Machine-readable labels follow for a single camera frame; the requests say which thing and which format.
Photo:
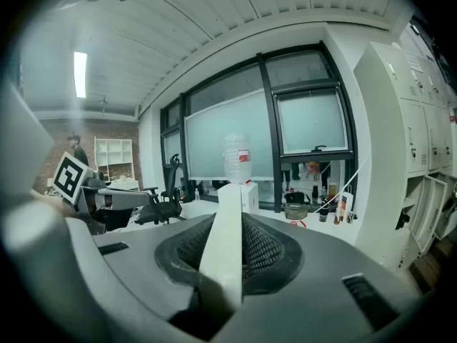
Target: window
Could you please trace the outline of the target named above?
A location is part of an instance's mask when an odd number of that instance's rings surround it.
[[[190,94],[191,114],[259,89],[263,84],[258,65],[244,67]]]
[[[336,89],[278,96],[284,154],[346,150],[346,128]]]
[[[322,43],[257,54],[228,68],[164,108],[161,123],[164,176],[169,158],[179,154],[176,187],[190,199],[198,188],[202,199],[217,202],[227,184],[223,153],[230,133],[248,135],[259,206],[275,212],[287,189],[311,199],[317,187],[318,208],[357,165],[350,102]]]

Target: office chair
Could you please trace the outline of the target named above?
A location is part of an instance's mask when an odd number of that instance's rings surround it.
[[[179,203],[179,191],[174,186],[176,181],[176,170],[179,167],[178,154],[174,154],[170,159],[170,164],[173,166],[169,174],[166,191],[161,192],[162,201],[159,201],[159,195],[156,194],[158,187],[145,188],[144,191],[151,191],[149,195],[149,203],[141,209],[139,218],[135,221],[137,224],[145,224],[147,222],[169,223],[170,217],[177,217],[182,211]]]

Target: chair backrest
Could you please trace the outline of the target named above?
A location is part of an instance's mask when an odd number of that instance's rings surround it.
[[[178,154],[174,154],[171,157],[170,164],[173,166],[173,168],[171,168],[171,171],[169,173],[169,181],[166,185],[166,196],[171,201],[173,199],[174,189],[175,189],[174,184],[176,182],[176,170],[178,170],[178,167],[180,164],[179,159],[178,159]]]

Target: cable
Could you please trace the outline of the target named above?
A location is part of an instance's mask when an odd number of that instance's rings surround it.
[[[341,189],[341,191],[339,191],[336,196],[334,198],[332,198],[330,201],[328,201],[327,203],[323,204],[319,209],[317,209],[315,212],[313,212],[314,214],[317,214],[322,208],[324,208],[327,204],[329,204],[330,202],[332,202],[337,196],[339,196],[341,193],[344,192],[344,189],[347,188],[347,186],[352,182],[352,179],[354,179],[356,177],[356,175],[358,174],[358,172],[360,171],[360,169],[362,169],[362,166],[365,164],[365,162],[368,160],[368,158],[370,157],[371,155],[371,151],[368,153],[368,155],[366,156],[365,160],[362,161],[362,164],[360,164],[360,166],[358,167],[357,171],[354,173],[354,175],[348,180],[348,182],[346,184],[344,184],[343,188]]]

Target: window frame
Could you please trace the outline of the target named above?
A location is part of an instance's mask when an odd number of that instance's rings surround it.
[[[284,84],[275,87],[271,87],[270,79],[268,76],[268,70],[266,68],[266,60],[284,56],[287,54],[297,54],[304,51],[317,51],[326,67],[328,74],[328,79],[314,79],[309,81],[300,81],[298,83]],[[273,159],[273,197],[274,203],[268,202],[259,202],[259,206],[262,209],[273,210],[275,212],[280,212],[283,210],[282,203],[282,183],[281,183],[281,164],[282,163],[294,163],[294,162],[308,162],[308,161],[332,161],[332,160],[343,160],[345,161],[345,183],[352,177],[355,171],[358,168],[358,149],[357,149],[357,135],[356,135],[356,126],[353,118],[353,112],[351,108],[351,103],[344,86],[344,82],[341,79],[341,74],[336,66],[334,60],[332,59],[328,49],[325,44],[320,41],[318,44],[309,44],[301,46],[293,46],[285,49],[279,49],[276,51],[258,53],[255,57],[251,57],[247,60],[239,62],[233,66],[230,66],[227,69],[220,71],[217,74],[210,76],[209,78],[201,81],[197,85],[190,88],[185,93],[181,93],[179,97],[173,100],[170,104],[161,109],[161,155],[162,155],[162,164],[164,168],[164,180],[166,182],[166,169],[171,167],[170,164],[166,163],[165,153],[164,153],[164,138],[166,135],[173,133],[175,131],[180,131],[181,135],[181,164],[179,165],[184,173],[185,181],[185,190],[184,194],[186,200],[194,200],[194,190],[196,188],[196,181],[189,180],[188,164],[187,164],[187,155],[186,155],[186,127],[185,127],[185,118],[191,115],[191,95],[205,86],[212,84],[214,81],[222,79],[224,76],[234,73],[239,69],[245,68],[252,64],[258,64],[258,67],[261,72],[263,90],[265,91],[266,97],[266,106],[268,111],[268,123],[270,127],[270,136],[271,136],[271,154]],[[293,94],[299,91],[306,91],[311,89],[336,89],[339,104],[341,105],[341,110],[343,112],[343,124],[346,128],[346,141],[348,148],[345,150],[332,150],[332,151],[311,151],[300,154],[284,154],[283,153],[283,143],[282,143],[282,133],[281,133],[281,120],[279,118],[278,110],[278,99],[277,97],[284,94]],[[180,118],[177,124],[173,126],[168,126],[168,110],[173,108],[177,103],[180,105]],[[357,191],[357,177],[354,177],[351,182],[352,192],[354,198],[356,197]],[[217,202],[218,197],[210,195],[202,195],[201,199]]]

